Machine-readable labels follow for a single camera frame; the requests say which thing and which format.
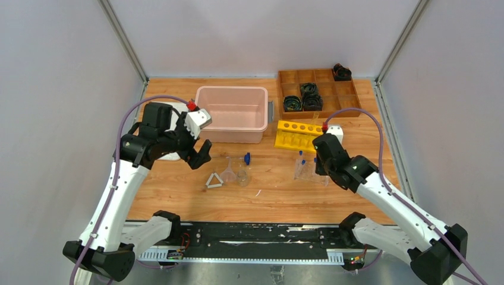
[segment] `robotic arm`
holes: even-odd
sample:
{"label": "robotic arm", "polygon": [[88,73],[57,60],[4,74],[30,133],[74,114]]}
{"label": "robotic arm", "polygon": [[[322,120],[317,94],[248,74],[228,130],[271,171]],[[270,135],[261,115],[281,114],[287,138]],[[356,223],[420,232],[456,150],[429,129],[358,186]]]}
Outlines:
{"label": "robotic arm", "polygon": [[[172,112],[178,114],[174,129],[170,129]],[[66,242],[63,254],[75,263],[83,251],[83,245],[93,235],[93,241],[80,267],[121,281],[131,271],[136,256],[160,240],[178,239],[180,217],[166,211],[154,213],[147,223],[125,235],[121,235],[122,225],[138,188],[156,159],[176,152],[191,169],[197,169],[210,161],[212,143],[206,140],[199,152],[196,152],[194,145],[201,129],[211,122],[210,115],[204,109],[196,107],[192,112],[179,114],[171,105],[148,103],[142,121],[135,123],[121,138],[118,187],[115,188],[99,230],[96,234],[92,233],[112,187],[115,163],[112,163],[110,179],[93,217],[79,240]]]}
{"label": "robotic arm", "polygon": [[[397,190],[388,180],[389,192],[378,173],[378,167],[363,156],[350,158],[335,134],[328,130],[313,140],[317,151],[316,173],[328,175],[338,186],[377,205],[404,231],[398,232],[373,222],[360,213],[352,213],[340,227],[356,241],[382,249],[411,266],[415,274],[427,284],[443,284],[461,265],[459,258],[434,232],[438,228],[465,257],[467,232],[458,224],[448,227],[434,218]],[[427,217],[428,226],[394,195]]]}

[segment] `wooden tabletop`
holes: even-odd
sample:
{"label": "wooden tabletop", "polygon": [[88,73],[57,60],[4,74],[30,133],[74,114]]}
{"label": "wooden tabletop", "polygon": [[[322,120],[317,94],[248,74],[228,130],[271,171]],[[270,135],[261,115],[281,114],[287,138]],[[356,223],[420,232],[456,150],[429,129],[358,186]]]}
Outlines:
{"label": "wooden tabletop", "polygon": [[[170,94],[191,99],[201,86],[262,86],[268,90],[269,100],[279,100],[275,79],[227,78],[168,78],[151,79],[146,97]],[[369,80],[356,80],[355,88],[362,108],[379,120],[373,88]],[[176,213],[184,221],[253,221],[273,223],[339,223],[354,211],[365,214],[377,223],[393,224],[377,207],[329,182],[329,186],[294,180],[297,151],[273,147],[278,123],[269,124],[260,144],[214,143],[210,151],[212,161],[191,170],[183,161],[157,161],[138,190],[128,219],[147,220],[157,210]],[[321,125],[324,119],[316,120]],[[295,120],[311,123],[311,120]],[[333,119],[344,131],[343,145],[350,156],[362,155],[378,164],[379,135],[374,123],[361,115],[354,118]],[[236,182],[219,188],[206,189],[212,172],[222,172],[228,164],[226,156],[240,156],[250,152],[249,166],[233,159],[233,170],[245,169],[251,178],[246,187]],[[399,186],[397,175],[386,146],[383,153],[385,175]]]}

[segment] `red connector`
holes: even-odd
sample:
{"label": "red connector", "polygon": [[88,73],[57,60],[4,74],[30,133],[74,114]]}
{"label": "red connector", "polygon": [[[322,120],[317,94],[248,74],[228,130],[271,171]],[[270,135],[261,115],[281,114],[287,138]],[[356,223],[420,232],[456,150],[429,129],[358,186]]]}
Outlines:
{"label": "red connector", "polygon": [[327,130],[329,129],[329,127],[327,126],[327,123],[326,122],[323,122],[322,123],[322,132],[325,134],[327,132]]}
{"label": "red connector", "polygon": [[189,111],[191,111],[191,112],[194,111],[196,108],[198,108],[198,106],[196,106],[195,102],[192,100],[189,101],[186,106],[187,106],[187,109],[189,109]]}

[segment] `pink plastic bin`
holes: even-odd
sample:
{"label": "pink plastic bin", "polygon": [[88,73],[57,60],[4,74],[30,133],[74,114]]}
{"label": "pink plastic bin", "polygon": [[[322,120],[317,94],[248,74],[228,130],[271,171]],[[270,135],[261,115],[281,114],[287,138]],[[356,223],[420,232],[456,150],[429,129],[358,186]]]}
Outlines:
{"label": "pink plastic bin", "polygon": [[263,87],[201,86],[196,105],[206,109],[212,123],[201,138],[213,143],[258,144],[267,128],[267,90]]}

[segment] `wooden organizer tray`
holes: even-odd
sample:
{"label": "wooden organizer tray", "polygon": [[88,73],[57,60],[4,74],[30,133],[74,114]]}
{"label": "wooden organizer tray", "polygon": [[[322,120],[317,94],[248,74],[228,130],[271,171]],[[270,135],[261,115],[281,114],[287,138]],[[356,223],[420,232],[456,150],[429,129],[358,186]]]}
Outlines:
{"label": "wooden organizer tray", "polygon": [[[280,118],[284,120],[311,119],[315,112],[319,118],[327,118],[337,110],[354,107],[360,108],[361,104],[355,90],[354,80],[334,81],[332,69],[299,69],[280,70],[278,72],[278,92],[280,105]],[[315,83],[319,88],[320,97],[324,101],[322,111],[284,111],[284,98],[296,95],[301,98],[300,84]],[[337,117],[357,117],[360,112],[347,111]]]}

